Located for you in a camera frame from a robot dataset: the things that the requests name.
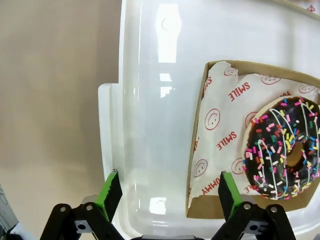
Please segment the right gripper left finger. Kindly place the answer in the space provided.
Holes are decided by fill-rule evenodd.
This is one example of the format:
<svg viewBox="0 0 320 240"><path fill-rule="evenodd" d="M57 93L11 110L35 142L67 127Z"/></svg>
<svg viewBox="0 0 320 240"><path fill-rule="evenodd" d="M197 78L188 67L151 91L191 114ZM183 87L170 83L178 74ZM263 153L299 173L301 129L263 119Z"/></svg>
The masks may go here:
<svg viewBox="0 0 320 240"><path fill-rule="evenodd" d="M112 224L122 195L119 172L113 169L94 201L76 208L66 203L55 205L40 238L78 240L83 234L92 234L96 240L122 240Z"/></svg>

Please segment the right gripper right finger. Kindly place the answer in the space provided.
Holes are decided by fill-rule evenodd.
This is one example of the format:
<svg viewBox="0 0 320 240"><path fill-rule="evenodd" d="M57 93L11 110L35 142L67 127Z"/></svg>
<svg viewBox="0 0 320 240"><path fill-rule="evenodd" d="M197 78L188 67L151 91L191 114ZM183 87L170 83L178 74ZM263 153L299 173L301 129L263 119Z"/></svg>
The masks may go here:
<svg viewBox="0 0 320 240"><path fill-rule="evenodd" d="M285 209L279 204L261 208L244 201L230 172L221 172L218 196L225 223L213 240L240 240L244 234L257 240L296 239Z"/></svg>

